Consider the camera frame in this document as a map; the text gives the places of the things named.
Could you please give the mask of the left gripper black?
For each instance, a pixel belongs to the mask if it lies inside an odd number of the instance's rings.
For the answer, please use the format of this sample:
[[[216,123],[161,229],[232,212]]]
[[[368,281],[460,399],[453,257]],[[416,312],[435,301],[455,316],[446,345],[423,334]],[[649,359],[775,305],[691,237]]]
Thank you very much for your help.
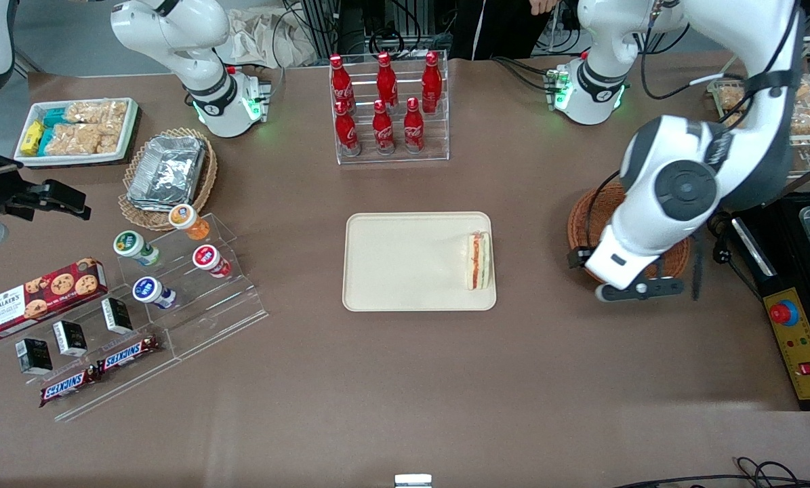
[[[691,300],[698,302],[702,293],[702,282],[704,275],[704,238],[702,234],[692,234],[693,240],[693,268],[691,274]],[[594,253],[594,247],[576,246],[567,253],[568,268],[584,268],[588,260]],[[639,281],[655,281],[677,279],[680,271],[667,262],[652,262],[643,272],[640,272]]]

